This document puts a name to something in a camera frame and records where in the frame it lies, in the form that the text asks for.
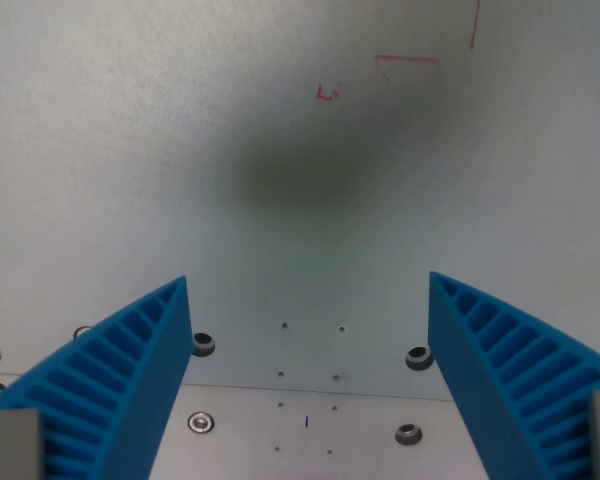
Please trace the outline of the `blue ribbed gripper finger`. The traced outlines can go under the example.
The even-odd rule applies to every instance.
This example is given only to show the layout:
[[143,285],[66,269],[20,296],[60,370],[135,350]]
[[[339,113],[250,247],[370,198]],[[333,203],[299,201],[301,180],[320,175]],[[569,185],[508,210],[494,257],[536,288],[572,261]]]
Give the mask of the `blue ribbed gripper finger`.
[[458,280],[429,276],[428,344],[491,479],[591,479],[600,354]]
[[46,479],[146,479],[191,357],[178,277],[77,336],[0,393],[42,421]]

